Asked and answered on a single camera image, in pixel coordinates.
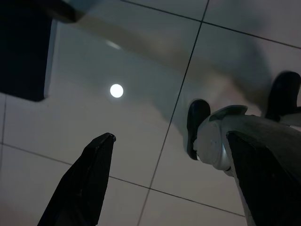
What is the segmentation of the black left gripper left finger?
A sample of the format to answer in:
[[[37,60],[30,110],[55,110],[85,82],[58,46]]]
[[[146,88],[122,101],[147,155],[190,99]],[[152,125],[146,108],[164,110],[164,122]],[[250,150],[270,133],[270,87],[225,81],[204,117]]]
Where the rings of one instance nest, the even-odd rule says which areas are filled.
[[[105,133],[93,139],[67,170],[55,189],[40,226],[96,226],[109,180],[116,137]]]

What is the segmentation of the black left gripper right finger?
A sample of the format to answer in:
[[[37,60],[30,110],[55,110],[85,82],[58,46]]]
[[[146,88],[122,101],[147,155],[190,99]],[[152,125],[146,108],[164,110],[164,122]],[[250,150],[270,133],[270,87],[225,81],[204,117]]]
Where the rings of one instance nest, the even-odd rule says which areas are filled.
[[[299,226],[301,186],[262,143],[231,131],[226,138],[238,183],[257,226]]]

